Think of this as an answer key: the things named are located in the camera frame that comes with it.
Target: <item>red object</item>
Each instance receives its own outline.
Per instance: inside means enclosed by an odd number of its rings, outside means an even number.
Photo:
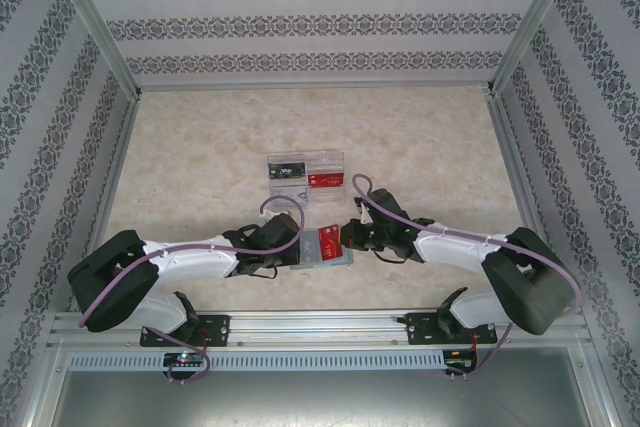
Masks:
[[[309,187],[339,187],[344,184],[344,172],[309,174]]]
[[[320,235],[320,253],[322,260],[331,260],[342,256],[340,227],[338,224],[318,229]]]

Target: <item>metal base plate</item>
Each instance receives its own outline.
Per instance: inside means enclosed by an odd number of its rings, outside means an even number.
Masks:
[[[478,336],[478,344],[495,344],[498,341],[495,328],[480,325],[475,329],[460,327],[455,339],[451,339],[438,325],[438,315],[426,312],[414,312],[404,316],[403,323],[407,325],[409,345],[453,345],[471,344],[472,334]]]
[[[202,314],[199,314],[198,317],[201,321],[201,328],[196,330],[196,333],[188,340],[187,343],[195,345],[196,347],[204,347],[206,341],[207,347],[226,347],[227,340],[229,338],[230,317],[228,315]],[[208,332],[205,334],[202,328],[206,329]],[[142,333],[140,334],[140,346],[175,347],[175,344],[152,334],[146,329],[142,329]]]

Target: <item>striped wall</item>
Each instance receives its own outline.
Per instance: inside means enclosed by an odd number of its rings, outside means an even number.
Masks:
[[[554,0],[502,92],[540,217],[640,425],[640,0]]]
[[[144,87],[488,81],[532,0],[95,0]]]
[[[88,247],[130,108],[70,0],[0,0],[0,426]]]

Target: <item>clear plastic box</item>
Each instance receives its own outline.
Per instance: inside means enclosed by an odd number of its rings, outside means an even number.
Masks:
[[[321,150],[267,156],[271,195],[293,197],[304,206],[339,204],[345,200],[344,152]],[[278,207],[290,205],[277,200]]]

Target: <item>beige marble surface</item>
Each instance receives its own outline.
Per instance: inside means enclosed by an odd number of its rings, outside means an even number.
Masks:
[[[268,196],[265,157],[341,149],[347,175],[363,172],[412,217],[486,233],[520,225],[479,87],[145,93],[106,238],[200,240],[258,221]],[[308,209],[308,225],[357,217],[344,205]],[[184,281],[198,310],[360,309],[437,306],[485,279],[440,264],[389,265],[355,253],[349,267],[281,269],[250,277]]]

